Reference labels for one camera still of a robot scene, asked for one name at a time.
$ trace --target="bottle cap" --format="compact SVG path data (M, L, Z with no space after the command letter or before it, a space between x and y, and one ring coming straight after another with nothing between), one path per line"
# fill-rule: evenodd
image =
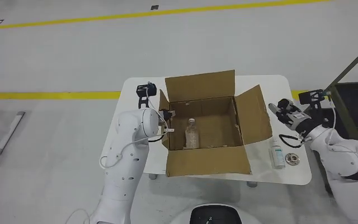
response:
M278 146L279 145L279 140L276 137L272 138L272 145L273 146Z

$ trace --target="box flap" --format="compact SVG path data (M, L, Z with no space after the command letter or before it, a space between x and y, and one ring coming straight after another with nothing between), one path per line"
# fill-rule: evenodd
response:
M250 174L243 146L169 151L167 176L240 173Z
M164 92L162 90L159 90L159 110L162 109L166 109L169 110L169 102L166 98L166 96L164 95ZM164 133L164 125L162 125L162 134ZM167 133L163 138L162 138L162 144L165 146L165 148L169 149L169 138L168 138L169 133Z
M235 94L235 70L166 78L170 102Z
M169 102L162 90L159 90L159 110L169 110Z
M272 137L270 118L259 85L235 97L244 144Z

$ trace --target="white cable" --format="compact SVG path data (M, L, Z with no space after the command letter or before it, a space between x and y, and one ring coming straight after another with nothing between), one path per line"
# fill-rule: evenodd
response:
M168 128L167 122L164 120L164 118L161 116L161 114L155 109L155 107L153 106L151 100L149 99L148 88L147 88L147 90L146 90L146 94L147 94L147 99L148 99L150 105L152 106L152 109L158 114L158 116L160 117L160 119L165 123L166 127ZM104 165L104 164L102 163L102 159L103 159L103 158L107 158L107 156L102 156L102 157L100 158L100 165L101 165L102 167L106 168L106 169L112 168L112 167L114 167L115 165L117 165L118 162L122 159L122 152L123 152L123 150L124 150L125 148L127 148L127 146L129 146L129 145L131 145L131 144L133 144L133 143L136 143L136 142L141 142L141 141L146 140L146 139L149 139L149 138L158 137L158 136L163 136L163 135L165 135L167 132L168 132L167 130L164 130L163 134L158 134L158 135L156 135L156 136L146 137L146 138L142 138L142 139L140 139L140 140L136 140L136 141L134 141L134 142L130 142L130 143L126 144L126 145L122 148L122 150L117 154L117 156L116 156L117 161L116 161L113 165L106 166L106 165Z
M68 221L69 221L69 219L73 216L73 214L75 214L75 213L78 212L78 211L83 211L83 212L86 214L86 216L87 216L88 224L91 224L90 216L89 216L88 212L87 212L85 209L83 209L83 208L77 208L75 211L73 211L73 212L69 215L69 217L66 219L65 224L67 224Z
M345 147L345 146L342 146L342 147L348 149L349 151L334 151L334 150L332 150L332 149L330 148L330 145L329 145L329 144L331 143L332 134L333 134L333 132L334 132L334 130L335 130L335 127L336 127L337 115L336 115L336 110L335 110L335 108L334 108L334 106L333 106L333 104L332 104L332 100L329 101L329 104L330 104L330 106L331 106L331 108L332 108L332 110L333 110L333 128L331 129L331 132L330 132L329 138L328 138L328 142L327 142L327 146L328 146L329 150L330 150L331 152L346 152L346 153L354 153L354 154L357 154L357 153L358 153L358 150L353 151L353 150L351 150L350 148L347 148L347 147Z
M328 139L328 142L327 142L327 145L329 146L330 142L331 142L331 138L332 138L332 134L335 130L335 127L336 127L336 121L337 121L337 117L336 117L336 110L335 108L333 107L333 104L332 104L332 100L329 101L329 104L333 110L333 128L331 129L331 133L329 134L329 139Z
M163 135L165 135L166 134L166 132L165 133L163 133L163 134L158 134L158 135L156 135L156 136L152 136L152 137L145 137L145 138L142 138L142 139L140 139L140 140L136 140L136 141L134 141L134 142L130 142L130 143L128 143L128 144L126 144L123 148L122 148L122 150L117 154L117 161L113 164L113 165L111 165L111 166L105 166L103 163L102 163L102 159L103 158L107 158L107 156L102 156L101 158L100 158L100 164L101 164L101 166L103 166L104 168L112 168L112 167L114 167L115 165L117 165L117 163L122 159L122 152L123 152L123 150L125 149L125 148L127 148L127 146L129 146L129 145L131 145L131 144L134 144L134 143L137 143L137 142L141 142L141 141L143 141L143 140L146 140L146 139L148 139L148 138L153 138L153 137L157 137L157 136L163 136Z
M164 120L164 118L161 116L161 114L156 110L156 108L154 107L154 105L152 104L152 102L151 102L151 100L150 100L150 98L149 98L149 96L148 96L148 88L147 88L147 90L146 90L145 93L147 94L147 99L148 99L148 101L149 101L149 104L152 106L152 109L157 112L157 114L159 115L159 117L161 118L161 120L164 122L164 124L166 124L166 127L167 127L167 129L168 129L169 126L168 126L167 122ZM166 133L167 133L167 131L164 130L164 132L163 132L163 134L161 134L161 136L165 135Z

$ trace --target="small bottle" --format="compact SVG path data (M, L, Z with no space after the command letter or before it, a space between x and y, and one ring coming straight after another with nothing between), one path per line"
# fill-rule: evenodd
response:
M190 118L185 130L186 148L199 148L199 133L196 129L195 119Z
M285 168L285 158L282 152L282 148L279 145L277 138L273 137L272 147L270 148L270 154L272 156L272 161L274 162L275 169Z

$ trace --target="open cardboard box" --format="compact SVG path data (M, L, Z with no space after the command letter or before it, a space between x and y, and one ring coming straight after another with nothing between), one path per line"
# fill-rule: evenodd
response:
M175 110L163 145L169 150L167 176L250 174L245 144L272 136L259 85L235 94L235 71L165 79L168 99L160 90L159 109ZM185 149L185 129L195 118L200 148Z

